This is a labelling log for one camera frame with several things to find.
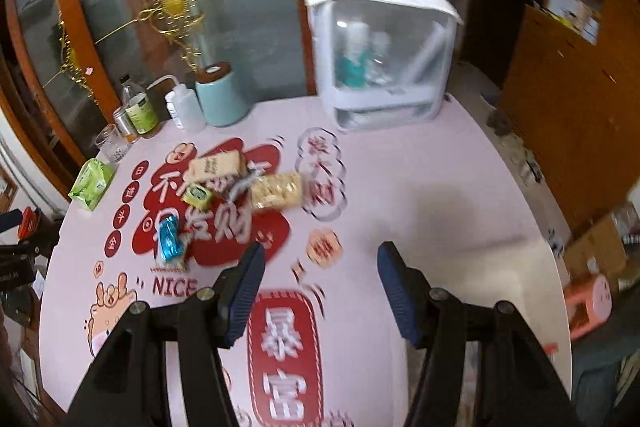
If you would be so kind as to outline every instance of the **blue snack wrapper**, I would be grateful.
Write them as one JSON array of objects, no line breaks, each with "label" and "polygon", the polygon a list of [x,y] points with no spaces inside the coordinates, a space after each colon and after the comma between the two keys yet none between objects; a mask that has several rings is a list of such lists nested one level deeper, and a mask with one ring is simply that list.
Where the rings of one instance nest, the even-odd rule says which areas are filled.
[{"label": "blue snack wrapper", "polygon": [[182,241],[178,238],[178,217],[168,216],[158,225],[158,255],[160,261],[169,261],[181,257],[184,254]]}]

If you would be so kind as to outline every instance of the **white storage container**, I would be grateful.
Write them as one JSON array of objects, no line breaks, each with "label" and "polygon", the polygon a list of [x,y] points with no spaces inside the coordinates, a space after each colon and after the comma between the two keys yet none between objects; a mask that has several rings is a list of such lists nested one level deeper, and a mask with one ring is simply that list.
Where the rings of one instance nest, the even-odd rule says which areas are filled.
[{"label": "white storage container", "polygon": [[305,3],[318,95],[339,128],[384,128],[436,117],[460,22],[451,4],[446,0]]}]

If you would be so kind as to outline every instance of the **green package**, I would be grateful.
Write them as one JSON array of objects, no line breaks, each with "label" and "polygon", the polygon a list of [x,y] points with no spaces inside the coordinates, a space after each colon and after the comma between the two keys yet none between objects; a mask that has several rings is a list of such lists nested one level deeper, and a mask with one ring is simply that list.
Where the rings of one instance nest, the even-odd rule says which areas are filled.
[{"label": "green package", "polygon": [[91,158],[80,169],[69,197],[78,201],[87,210],[93,211],[100,203],[114,174],[115,171],[111,166]]}]

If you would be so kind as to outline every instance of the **red circle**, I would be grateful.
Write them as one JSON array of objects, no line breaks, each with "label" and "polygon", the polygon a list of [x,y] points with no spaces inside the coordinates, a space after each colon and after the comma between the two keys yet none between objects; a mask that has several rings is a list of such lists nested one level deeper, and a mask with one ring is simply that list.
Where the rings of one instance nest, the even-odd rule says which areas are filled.
[{"label": "red circle", "polygon": [[149,168],[149,162],[144,160],[140,162],[136,167],[131,171],[131,179],[133,181],[139,180],[142,176],[145,175],[146,170]]},{"label": "red circle", "polygon": [[122,193],[122,203],[130,203],[140,190],[140,182],[130,182]]},{"label": "red circle", "polygon": [[113,257],[120,248],[122,242],[122,234],[120,230],[114,230],[109,234],[107,240],[104,242],[104,254],[107,257]]},{"label": "red circle", "polygon": [[121,229],[124,224],[129,219],[129,214],[131,213],[131,207],[128,204],[123,204],[118,210],[116,210],[115,215],[113,216],[113,228]]}]

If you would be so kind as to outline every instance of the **bottle label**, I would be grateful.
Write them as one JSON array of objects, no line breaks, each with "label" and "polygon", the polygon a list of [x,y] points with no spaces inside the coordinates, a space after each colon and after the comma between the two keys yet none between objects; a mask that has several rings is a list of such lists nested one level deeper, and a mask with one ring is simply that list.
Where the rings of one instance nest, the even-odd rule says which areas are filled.
[{"label": "bottle label", "polygon": [[158,117],[156,116],[154,108],[149,103],[146,94],[133,97],[131,102],[131,105],[126,107],[125,111],[138,133],[148,133],[158,125]]}]

